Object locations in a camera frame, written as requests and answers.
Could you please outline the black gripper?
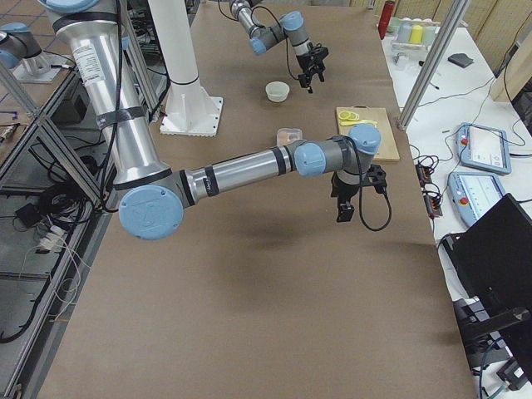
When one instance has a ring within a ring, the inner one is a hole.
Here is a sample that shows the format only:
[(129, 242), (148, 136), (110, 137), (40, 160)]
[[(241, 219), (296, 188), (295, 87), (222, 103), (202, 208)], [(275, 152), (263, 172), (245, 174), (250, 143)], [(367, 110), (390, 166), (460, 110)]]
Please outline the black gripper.
[(354, 207), (351, 205), (351, 199), (362, 188), (360, 179), (357, 178), (356, 184), (347, 183), (340, 178), (338, 172), (334, 172), (331, 178), (332, 193), (331, 197), (337, 199), (337, 222), (350, 222), (354, 214)]
[(303, 55), (297, 56), (297, 60), (299, 66), (302, 69), (302, 73), (298, 75), (300, 86), (303, 89), (307, 90), (308, 93), (313, 93), (312, 79), (314, 75), (318, 75), (318, 79), (320, 82), (325, 82), (325, 78), (323, 75), (326, 69), (324, 65), (324, 60), (323, 62), (319, 63), (313, 62), (310, 59), (308, 52)]

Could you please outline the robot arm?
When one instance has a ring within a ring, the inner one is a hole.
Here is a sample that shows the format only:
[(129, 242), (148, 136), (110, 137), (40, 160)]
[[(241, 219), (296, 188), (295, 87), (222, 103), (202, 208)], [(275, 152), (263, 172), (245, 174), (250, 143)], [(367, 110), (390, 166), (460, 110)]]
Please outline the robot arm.
[[(243, 155), (197, 170), (174, 173), (157, 155), (149, 122), (140, 104), (131, 73), (122, 66), (121, 1), (38, 1), (47, 10), (56, 36), (72, 51), (81, 79), (96, 113), (98, 129), (108, 144), (104, 175), (112, 155), (117, 175), (113, 186), (123, 228), (138, 239), (157, 240), (173, 234), (184, 209), (206, 197), (292, 171), (301, 176), (332, 174), (331, 196), (337, 199), (337, 222), (350, 221), (359, 195), (362, 224), (371, 231), (387, 227), (392, 207), (386, 173), (372, 165), (381, 134), (368, 124), (355, 125), (347, 135), (323, 141), (298, 139), (262, 152)], [(294, 49), (302, 73), (297, 80), (312, 93), (314, 75), (324, 81), (328, 49), (314, 45), (299, 11), (281, 16), (265, 27), (254, 16), (260, 1), (229, 1), (229, 12), (249, 35), (249, 44), (261, 55), (286, 41)], [(183, 1), (149, 1), (170, 83), (163, 133), (214, 136), (223, 98), (209, 96), (201, 86)], [(362, 215), (362, 187), (384, 195), (388, 219), (370, 227)]]
[(257, 56), (263, 55), (282, 42), (287, 49), (293, 49), (300, 72), (294, 74), (290, 62), (286, 62), (288, 74), (304, 90), (312, 94), (313, 78), (317, 76), (319, 81), (325, 81), (324, 60), (329, 54), (328, 48), (319, 42), (311, 41), (300, 11), (291, 11), (281, 17), (272, 16), (274, 24), (266, 26), (255, 16), (259, 9), (270, 11), (259, 1), (229, 1), (228, 11), (220, 10), (220, 13), (244, 28), (249, 38), (249, 45)]

